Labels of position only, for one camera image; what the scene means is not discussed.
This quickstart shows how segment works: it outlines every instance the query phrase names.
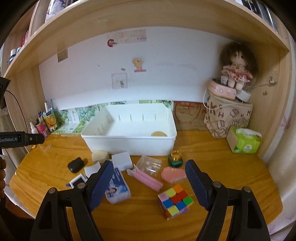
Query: red and white dress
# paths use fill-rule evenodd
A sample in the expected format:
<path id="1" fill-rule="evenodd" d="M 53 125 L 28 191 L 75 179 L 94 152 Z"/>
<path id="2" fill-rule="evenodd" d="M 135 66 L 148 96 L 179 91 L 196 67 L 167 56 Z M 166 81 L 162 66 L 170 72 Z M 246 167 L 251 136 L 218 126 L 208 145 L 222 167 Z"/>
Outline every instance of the red and white dress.
<path id="1" fill-rule="evenodd" d="M 244 66 L 238 64 L 224 66 L 221 73 L 226 77 L 233 77 L 236 82 L 248 83 L 253 78 L 252 74 Z"/>

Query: wooden tabletop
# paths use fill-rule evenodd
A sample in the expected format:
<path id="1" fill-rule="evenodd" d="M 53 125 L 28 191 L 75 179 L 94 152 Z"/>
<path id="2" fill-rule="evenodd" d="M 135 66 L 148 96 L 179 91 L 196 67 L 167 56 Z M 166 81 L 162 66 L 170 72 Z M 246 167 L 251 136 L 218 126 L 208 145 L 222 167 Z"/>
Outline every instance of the wooden tabletop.
<path id="1" fill-rule="evenodd" d="M 213 181 L 228 188 L 249 186 L 270 223 L 282 211 L 279 192 L 264 163 L 253 154 L 233 154 L 226 139 L 215 139 L 207 131 L 178 131 L 175 150 L 184 161 L 194 159 L 201 171 Z M 26 155 L 10 187 L 24 204 L 36 215 L 46 192 L 51 187 L 68 189 L 65 185 L 77 174 L 67 164 L 77 157 L 92 165 L 91 152 L 81 136 L 51 135 Z M 140 157 L 133 156 L 133 163 Z M 167 166 L 166 157 L 157 157 Z M 193 198 L 190 210 L 166 221 L 157 204 L 157 192 L 123 172 L 132 197 L 122 203 L 110 204 L 106 197 L 92 215 L 105 241 L 109 240 L 188 240 L 194 241 L 202 227 L 207 212 L 198 204 L 188 180 L 179 184 Z M 162 191 L 172 187 L 164 184 Z M 225 240 L 230 224 L 232 207 L 228 207 L 220 240 Z M 73 212 L 68 209 L 69 223 L 74 240 L 80 240 Z"/>

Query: pink oval object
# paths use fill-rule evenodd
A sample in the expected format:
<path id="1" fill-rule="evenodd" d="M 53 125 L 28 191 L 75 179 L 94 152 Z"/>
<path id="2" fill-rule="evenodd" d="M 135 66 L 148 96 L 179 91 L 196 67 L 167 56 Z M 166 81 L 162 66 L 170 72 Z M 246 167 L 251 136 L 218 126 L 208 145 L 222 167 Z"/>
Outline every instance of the pink oval object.
<path id="1" fill-rule="evenodd" d="M 166 167 L 161 172 L 161 178 L 165 182 L 175 183 L 186 178 L 185 170 L 179 168 Z"/>

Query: human hand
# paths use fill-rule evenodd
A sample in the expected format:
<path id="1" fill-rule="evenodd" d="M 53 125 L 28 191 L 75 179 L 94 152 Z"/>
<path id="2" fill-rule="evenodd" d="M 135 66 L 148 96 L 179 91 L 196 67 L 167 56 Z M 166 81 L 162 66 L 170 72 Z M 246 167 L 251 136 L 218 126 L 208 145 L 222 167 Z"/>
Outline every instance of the human hand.
<path id="1" fill-rule="evenodd" d="M 4 198 L 4 188 L 5 188 L 5 171 L 6 161 L 0 157 L 0 198 Z"/>

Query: white cube box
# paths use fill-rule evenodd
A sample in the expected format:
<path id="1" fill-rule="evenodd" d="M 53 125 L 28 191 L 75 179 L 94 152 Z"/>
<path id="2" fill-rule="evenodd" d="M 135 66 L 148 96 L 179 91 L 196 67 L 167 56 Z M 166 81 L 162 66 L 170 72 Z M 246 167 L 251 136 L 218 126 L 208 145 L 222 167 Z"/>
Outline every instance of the white cube box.
<path id="1" fill-rule="evenodd" d="M 167 136 L 151 136 L 156 131 Z M 91 151 L 167 156 L 173 150 L 177 131 L 172 111 L 163 103 L 121 104 L 102 108 L 81 136 Z"/>

